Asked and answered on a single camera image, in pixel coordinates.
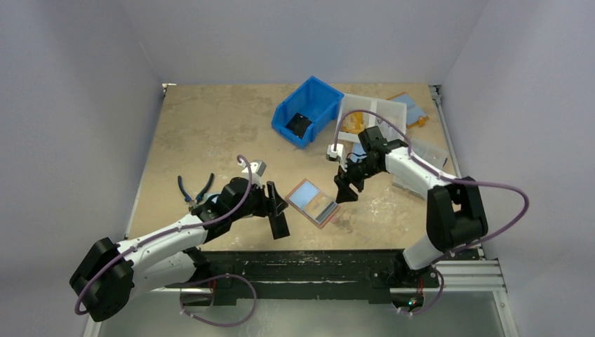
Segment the dark grey card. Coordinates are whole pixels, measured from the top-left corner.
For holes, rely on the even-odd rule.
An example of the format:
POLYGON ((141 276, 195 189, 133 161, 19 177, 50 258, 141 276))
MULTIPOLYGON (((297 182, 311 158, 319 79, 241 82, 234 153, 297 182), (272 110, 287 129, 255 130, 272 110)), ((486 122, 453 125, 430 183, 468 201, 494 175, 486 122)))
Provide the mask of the dark grey card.
POLYGON ((274 217, 270 216, 269 224, 272 231, 273 239, 277 240, 290 236, 290 231, 288 229, 286 217, 283 213, 274 217))

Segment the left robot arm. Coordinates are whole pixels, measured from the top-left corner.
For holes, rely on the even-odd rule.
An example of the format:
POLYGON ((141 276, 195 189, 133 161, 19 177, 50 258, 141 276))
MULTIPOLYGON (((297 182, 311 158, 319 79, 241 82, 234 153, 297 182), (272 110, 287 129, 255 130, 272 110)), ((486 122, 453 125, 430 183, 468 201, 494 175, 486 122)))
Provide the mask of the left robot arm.
POLYGON ((250 216, 268 218, 275 239, 287 237, 290 232, 283 213, 287 207, 274 182, 258 185, 236 177, 221 193, 193 206, 171 225, 118 243, 108 237, 100 239, 69 280, 78 296, 74 311, 101 322, 128 301, 154 289, 212 284, 215 275, 200 245, 221 237, 234 222, 250 216))

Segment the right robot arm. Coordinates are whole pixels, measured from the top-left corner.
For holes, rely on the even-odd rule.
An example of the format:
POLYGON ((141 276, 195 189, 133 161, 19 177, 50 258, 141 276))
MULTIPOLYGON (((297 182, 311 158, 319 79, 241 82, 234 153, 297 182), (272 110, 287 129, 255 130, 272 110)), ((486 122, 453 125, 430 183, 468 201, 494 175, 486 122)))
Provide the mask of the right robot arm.
POLYGON ((423 268, 443 254, 487 234, 483 202, 473 179, 458 180, 436 170, 417 157, 405 141, 387 140, 377 126, 363 130, 358 138, 365 155, 356 161, 348 158, 341 144, 327 148, 328 160, 340 165, 334 177, 337 203, 357 201, 364 181, 379 173, 401 179, 427 203, 425 236, 396 259, 398 283, 410 286, 421 277, 423 268))

